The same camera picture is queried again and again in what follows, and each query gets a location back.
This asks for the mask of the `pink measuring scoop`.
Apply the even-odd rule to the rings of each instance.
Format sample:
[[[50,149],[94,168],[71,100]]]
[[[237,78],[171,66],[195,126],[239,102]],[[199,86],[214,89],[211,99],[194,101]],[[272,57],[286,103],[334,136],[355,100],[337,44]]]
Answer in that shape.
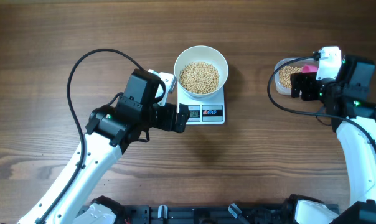
[[[301,72],[302,73],[317,73],[318,71],[318,67],[315,66],[315,65],[308,65],[308,64],[305,64],[302,69],[301,69]]]

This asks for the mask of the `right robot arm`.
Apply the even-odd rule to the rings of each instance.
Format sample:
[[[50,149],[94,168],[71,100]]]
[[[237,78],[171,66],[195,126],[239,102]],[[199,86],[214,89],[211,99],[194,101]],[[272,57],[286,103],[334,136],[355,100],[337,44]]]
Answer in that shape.
[[[298,200],[296,223],[376,223],[376,104],[367,101],[375,64],[353,55],[318,52],[317,72],[291,77],[291,97],[319,100],[343,148],[350,206],[340,215],[320,202]]]

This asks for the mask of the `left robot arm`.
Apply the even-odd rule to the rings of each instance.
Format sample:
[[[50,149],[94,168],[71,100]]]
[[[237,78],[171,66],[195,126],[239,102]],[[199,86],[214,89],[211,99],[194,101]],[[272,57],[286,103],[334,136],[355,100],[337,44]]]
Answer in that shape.
[[[190,112],[187,105],[167,103],[177,79],[170,73],[136,69],[126,89],[110,103],[93,110],[80,144],[45,195],[19,223],[115,223],[123,221],[123,207],[100,197],[79,214],[98,181],[150,128],[182,133]]]

